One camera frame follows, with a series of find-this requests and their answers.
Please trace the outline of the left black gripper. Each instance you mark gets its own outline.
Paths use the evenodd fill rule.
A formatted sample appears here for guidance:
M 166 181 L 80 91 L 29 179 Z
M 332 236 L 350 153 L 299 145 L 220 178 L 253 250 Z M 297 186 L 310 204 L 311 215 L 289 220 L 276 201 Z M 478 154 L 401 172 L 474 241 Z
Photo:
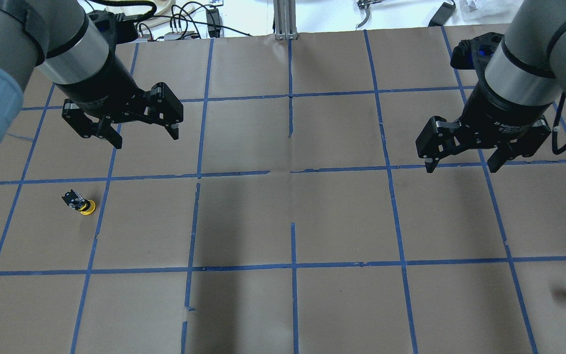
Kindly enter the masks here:
M 112 122 L 142 121 L 162 126 L 173 140 L 179 139 L 184 107 L 164 82 L 156 83 L 146 94 L 137 87 L 132 75 L 114 52 L 109 52 L 103 67 L 81 82 L 56 85 L 66 96 L 61 117 L 81 138 L 92 136 L 121 149 L 123 139 Z M 97 122 L 87 115 L 99 118 Z

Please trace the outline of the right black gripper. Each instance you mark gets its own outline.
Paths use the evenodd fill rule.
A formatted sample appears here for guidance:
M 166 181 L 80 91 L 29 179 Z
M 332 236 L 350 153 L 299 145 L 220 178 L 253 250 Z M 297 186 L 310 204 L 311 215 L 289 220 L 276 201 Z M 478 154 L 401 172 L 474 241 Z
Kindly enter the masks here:
M 532 157 L 550 136 L 544 119 L 549 107 L 512 103 L 479 81 L 457 121 L 431 117 L 415 140 L 416 152 L 431 174 L 440 160 L 468 149 L 496 148 L 487 165 L 491 173 L 519 156 Z

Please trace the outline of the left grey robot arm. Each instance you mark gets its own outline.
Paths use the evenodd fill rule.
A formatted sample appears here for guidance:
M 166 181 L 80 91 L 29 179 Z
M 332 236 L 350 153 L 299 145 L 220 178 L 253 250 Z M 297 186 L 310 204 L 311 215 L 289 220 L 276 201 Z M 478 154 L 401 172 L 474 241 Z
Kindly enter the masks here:
M 86 13 L 76 0 L 0 0 L 0 143 L 23 107 L 35 68 L 65 95 L 61 116 L 81 138 L 120 149 L 114 124 L 141 121 L 174 140 L 184 108 L 166 83 L 137 86 L 116 46 L 137 37 L 135 25 L 156 12 L 150 0 L 104 0 L 105 6 L 148 6 L 139 15 Z

